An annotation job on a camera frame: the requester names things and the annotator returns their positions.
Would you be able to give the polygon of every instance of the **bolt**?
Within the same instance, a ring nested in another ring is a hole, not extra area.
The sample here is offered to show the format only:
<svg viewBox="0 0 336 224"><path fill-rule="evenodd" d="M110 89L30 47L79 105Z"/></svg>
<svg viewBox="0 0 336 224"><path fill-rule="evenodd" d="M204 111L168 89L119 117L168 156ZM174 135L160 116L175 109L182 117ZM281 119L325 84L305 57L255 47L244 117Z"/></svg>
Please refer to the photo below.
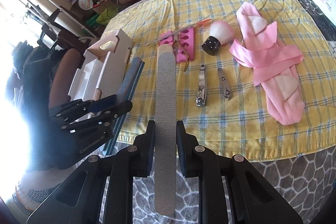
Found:
<svg viewBox="0 0 336 224"><path fill-rule="evenodd" d="M91 155L89 157L89 162L96 162L99 159L97 155Z"/></svg>
<svg viewBox="0 0 336 224"><path fill-rule="evenodd" d="M136 145L130 145L127 147L128 152L135 152L136 150L138 150Z"/></svg>
<svg viewBox="0 0 336 224"><path fill-rule="evenodd" d="M242 162L244 160L244 157L242 155L235 155L233 157L235 161Z"/></svg>
<svg viewBox="0 0 336 224"><path fill-rule="evenodd" d="M196 152L204 152L205 148L202 145L198 145L198 146L195 146L195 150Z"/></svg>

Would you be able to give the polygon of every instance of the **makeup brush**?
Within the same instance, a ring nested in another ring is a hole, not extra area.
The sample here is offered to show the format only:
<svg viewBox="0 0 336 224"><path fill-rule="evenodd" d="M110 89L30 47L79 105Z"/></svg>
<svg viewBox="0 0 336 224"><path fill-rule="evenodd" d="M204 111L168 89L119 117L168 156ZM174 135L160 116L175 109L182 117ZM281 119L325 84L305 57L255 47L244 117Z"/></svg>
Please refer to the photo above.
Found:
<svg viewBox="0 0 336 224"><path fill-rule="evenodd" d="M225 21L214 21L210 26L210 36L202 45L202 49L210 55L216 55L221 45L234 39L232 27Z"/></svg>

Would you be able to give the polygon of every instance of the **stack of nail files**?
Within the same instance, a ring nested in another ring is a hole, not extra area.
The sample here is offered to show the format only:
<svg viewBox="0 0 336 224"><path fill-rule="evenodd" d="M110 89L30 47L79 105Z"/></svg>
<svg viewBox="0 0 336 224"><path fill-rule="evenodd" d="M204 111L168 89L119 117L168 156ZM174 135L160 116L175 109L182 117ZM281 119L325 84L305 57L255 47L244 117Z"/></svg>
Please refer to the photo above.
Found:
<svg viewBox="0 0 336 224"><path fill-rule="evenodd" d="M137 87L141 72L145 63L140 59L140 57L136 57L132 60L131 66L126 73L124 80L120 86L120 89L117 94L116 104L124 102L126 100L131 101L133 98L133 94L135 88ZM103 154L106 156L110 156L113 152L113 148L116 144L117 138L119 136L121 127L124 123L126 115L123 115L117 118L113 124L113 137L112 139L104 145Z"/></svg>

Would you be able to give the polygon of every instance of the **yellow plaid tablecloth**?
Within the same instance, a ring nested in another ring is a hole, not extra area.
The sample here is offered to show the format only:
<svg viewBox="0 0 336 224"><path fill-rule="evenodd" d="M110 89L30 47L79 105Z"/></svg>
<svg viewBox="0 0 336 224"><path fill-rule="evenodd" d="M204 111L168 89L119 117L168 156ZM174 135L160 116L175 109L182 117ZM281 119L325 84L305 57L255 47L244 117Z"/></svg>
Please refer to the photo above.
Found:
<svg viewBox="0 0 336 224"><path fill-rule="evenodd" d="M304 55L296 66L305 102L299 123L282 126L266 109L265 91L252 84L253 72L239 65L229 46L210 56L201 44L209 28L195 30L195 57L186 72L176 64L177 119L187 133L219 155L242 154L249 160L284 159L336 144L335 71L331 48L314 21L297 0L146 0L113 18L104 36L123 29L134 41L132 57L145 62L118 140L132 143L155 116L157 45L147 46L159 34L200 20L225 20L242 35L236 11L244 1L253 3L268 23L278 22L278 37L285 45L295 44ZM200 64L207 67L206 107L196 107ZM217 68L223 68L233 91L226 101L220 90Z"/></svg>

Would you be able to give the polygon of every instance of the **gray patterned rug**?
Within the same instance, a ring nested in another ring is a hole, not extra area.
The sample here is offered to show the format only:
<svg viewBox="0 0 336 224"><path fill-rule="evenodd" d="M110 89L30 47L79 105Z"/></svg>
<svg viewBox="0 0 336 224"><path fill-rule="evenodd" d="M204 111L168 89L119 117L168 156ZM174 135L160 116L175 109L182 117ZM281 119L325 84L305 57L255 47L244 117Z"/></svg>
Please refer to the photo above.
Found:
<svg viewBox="0 0 336 224"><path fill-rule="evenodd" d="M128 144L117 142L113 154ZM308 224L325 203L336 179L336 146L329 149L286 160L253 162L252 165L275 187L287 202ZM148 178L134 178L133 223L134 224L191 224L198 221L198 178L184 178L179 161L176 164L176 208L171 217L156 213L154 208L154 164ZM107 193L105 187L103 204ZM226 193L229 223L230 205Z"/></svg>

